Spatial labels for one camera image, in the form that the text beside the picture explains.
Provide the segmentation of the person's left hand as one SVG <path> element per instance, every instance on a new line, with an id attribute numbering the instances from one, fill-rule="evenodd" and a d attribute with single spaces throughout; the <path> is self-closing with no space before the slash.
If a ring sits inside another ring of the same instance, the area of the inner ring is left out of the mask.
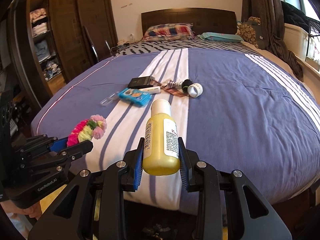
<path id="1" fill-rule="evenodd" d="M 36 218 L 37 220 L 42 215 L 40 202 L 36 202 L 34 205 L 26 209 L 21 209 L 17 207 L 11 200 L 1 202 L 1 206 L 5 213 L 16 213 L 19 215 L 29 216 L 30 218 Z"/>

